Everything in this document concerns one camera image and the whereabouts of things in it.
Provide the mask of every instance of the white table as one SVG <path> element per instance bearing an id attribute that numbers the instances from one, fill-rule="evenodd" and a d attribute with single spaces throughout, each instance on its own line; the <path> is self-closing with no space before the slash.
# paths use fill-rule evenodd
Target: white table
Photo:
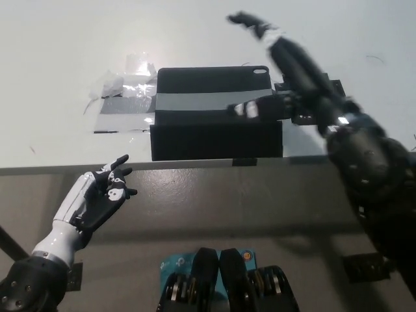
<path id="1" fill-rule="evenodd" d="M 136 169 L 231 165 L 152 162 L 148 134 L 94 135 L 99 105 L 83 112 L 90 85 L 134 52 L 157 68 L 272 68 L 251 35 L 225 21 L 240 9 L 282 26 L 393 138 L 416 146 L 414 1 L 13 0 L 0 4 L 0 174 L 83 170 L 124 153 Z M 324 153 L 313 127 L 285 124 L 283 136 L 285 156 Z"/>

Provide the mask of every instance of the robot forearm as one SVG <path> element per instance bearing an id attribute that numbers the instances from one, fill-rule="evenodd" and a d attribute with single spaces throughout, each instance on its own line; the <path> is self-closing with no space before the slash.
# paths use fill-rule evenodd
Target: robot forearm
<path id="1" fill-rule="evenodd" d="M 78 178 L 53 218 L 52 231 L 34 247 L 32 255 L 72 267 L 76 251 L 85 247 L 83 234 L 75 226 L 75 218 L 82 217 L 85 212 L 85 195 L 94 183 L 92 172 Z"/>

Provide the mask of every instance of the gray stripe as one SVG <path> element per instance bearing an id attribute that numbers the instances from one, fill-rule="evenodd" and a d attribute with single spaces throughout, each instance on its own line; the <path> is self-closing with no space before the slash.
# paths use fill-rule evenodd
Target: gray stripe
<path id="1" fill-rule="evenodd" d="M 244 103 L 271 94 L 272 89 L 194 94 L 158 93 L 156 109 L 161 111 L 219 111 L 224 110 L 230 104 Z"/>
<path id="2" fill-rule="evenodd" d="M 104 100 L 100 114 L 142 114 L 150 111 L 150 96 L 109 97 Z"/>

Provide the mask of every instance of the white tape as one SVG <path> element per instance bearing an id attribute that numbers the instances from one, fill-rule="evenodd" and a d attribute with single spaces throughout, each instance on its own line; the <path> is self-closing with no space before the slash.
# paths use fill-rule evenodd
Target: white tape
<path id="1" fill-rule="evenodd" d="M 265 48 L 269 49 L 272 47 L 283 35 L 285 32 L 279 28 L 273 26 L 271 29 L 267 29 L 261 37 L 261 43 L 265 46 Z"/>
<path id="2" fill-rule="evenodd" d="M 238 104 L 234 107 L 234 111 L 237 115 L 242 116 L 244 114 L 244 104 Z"/>
<path id="3" fill-rule="evenodd" d="M 259 110 L 257 108 L 257 104 L 255 103 L 255 101 L 250 101 L 247 103 L 246 112 L 247 112 L 247 118 L 255 118 L 259 116 Z"/>

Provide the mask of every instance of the white robotic hand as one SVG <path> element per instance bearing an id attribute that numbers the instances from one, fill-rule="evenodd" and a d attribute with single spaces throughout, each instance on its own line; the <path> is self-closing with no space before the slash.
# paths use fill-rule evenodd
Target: white robotic hand
<path id="1" fill-rule="evenodd" d="M 34 256 L 73 264 L 75 252 L 83 249 L 95 230 L 104 224 L 136 190 L 126 187 L 131 168 L 119 169 L 124 155 L 101 170 L 87 172 L 75 182 L 53 219 L 51 233 L 33 250 Z"/>

